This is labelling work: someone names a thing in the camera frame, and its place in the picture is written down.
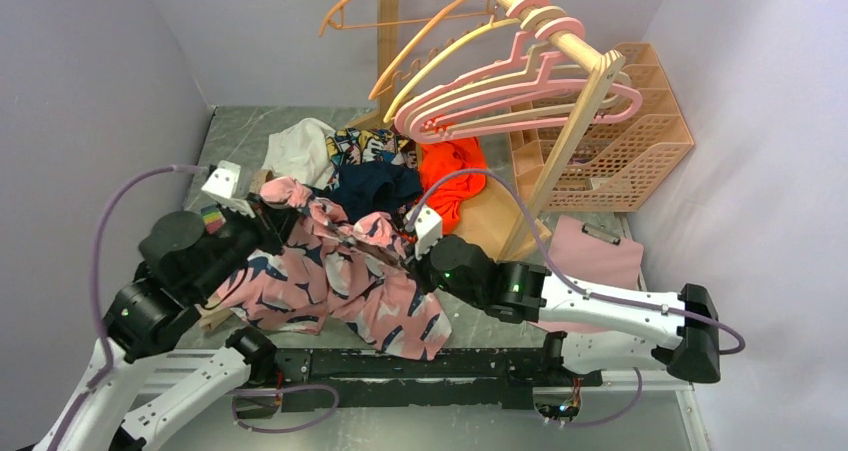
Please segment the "pink patterned shorts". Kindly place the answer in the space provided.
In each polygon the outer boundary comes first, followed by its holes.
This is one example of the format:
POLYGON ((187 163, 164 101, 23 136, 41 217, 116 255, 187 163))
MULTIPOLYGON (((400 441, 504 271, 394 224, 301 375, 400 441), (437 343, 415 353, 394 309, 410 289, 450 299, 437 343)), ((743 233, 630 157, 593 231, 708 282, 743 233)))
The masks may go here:
POLYGON ((437 296, 401 266, 406 240, 390 216, 352 221, 343 208, 289 177, 263 185, 261 198, 298 212, 277 250, 254 251, 212 297, 266 331, 318 334, 329 318, 379 352, 432 360, 452 326, 437 296))

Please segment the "navy blue shorts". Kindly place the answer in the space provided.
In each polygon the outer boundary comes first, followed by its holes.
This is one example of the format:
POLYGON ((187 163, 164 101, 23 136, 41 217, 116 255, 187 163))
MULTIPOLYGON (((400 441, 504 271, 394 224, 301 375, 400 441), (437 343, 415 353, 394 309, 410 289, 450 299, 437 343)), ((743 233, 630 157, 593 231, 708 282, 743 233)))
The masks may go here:
POLYGON ((384 161, 345 164, 339 168, 335 188, 328 199, 338 204, 350 221, 384 212, 397 214, 423 194, 416 169, 384 161))

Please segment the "wooden clothes rack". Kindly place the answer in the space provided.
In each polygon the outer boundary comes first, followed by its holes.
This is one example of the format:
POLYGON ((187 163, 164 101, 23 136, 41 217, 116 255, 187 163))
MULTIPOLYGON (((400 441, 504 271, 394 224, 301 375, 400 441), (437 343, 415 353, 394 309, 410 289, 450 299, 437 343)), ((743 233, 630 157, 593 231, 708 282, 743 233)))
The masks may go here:
MULTIPOLYGON (((493 0, 506 11, 517 0, 493 0)), ((527 81, 453 98, 436 105, 426 103, 412 114, 413 131, 407 136, 418 144, 455 142, 479 136, 560 126, 551 159, 540 171, 525 206, 506 186, 486 185, 480 196, 462 203, 455 234, 479 245, 496 260, 520 260, 535 249, 525 234, 541 230, 536 218, 552 195, 556 181, 592 124, 615 124, 640 107, 639 92, 616 82, 623 55, 601 54, 571 34, 558 32, 550 42, 565 56, 552 63, 541 59, 527 81)))

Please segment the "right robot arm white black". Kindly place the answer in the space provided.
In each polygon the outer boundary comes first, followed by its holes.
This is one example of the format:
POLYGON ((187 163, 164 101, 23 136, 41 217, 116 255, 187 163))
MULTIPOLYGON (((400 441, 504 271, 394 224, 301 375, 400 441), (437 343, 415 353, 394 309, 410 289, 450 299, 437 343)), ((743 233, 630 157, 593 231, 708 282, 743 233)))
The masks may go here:
POLYGON ((691 383, 721 379, 718 316, 700 285, 657 293, 580 281, 544 266, 497 263, 455 235, 405 266, 425 291, 444 291, 502 322, 550 326, 557 347, 539 360, 550 384, 626 368, 691 383))

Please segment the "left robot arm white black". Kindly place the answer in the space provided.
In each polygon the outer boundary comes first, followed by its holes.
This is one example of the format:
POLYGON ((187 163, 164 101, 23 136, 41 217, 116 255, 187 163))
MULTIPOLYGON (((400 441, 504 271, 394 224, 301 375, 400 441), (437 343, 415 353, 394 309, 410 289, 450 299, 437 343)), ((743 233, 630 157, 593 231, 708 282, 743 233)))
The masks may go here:
POLYGON ((140 407, 146 379, 163 365, 200 318, 199 305, 255 250, 278 250, 298 220, 292 208, 250 195, 247 214, 225 211, 224 225, 207 231, 202 217, 176 211, 160 218, 140 243, 136 279, 105 313, 106 339, 37 450, 158 450, 180 428, 242 385, 277 383, 276 347, 259 331, 241 328, 188 377, 140 407))

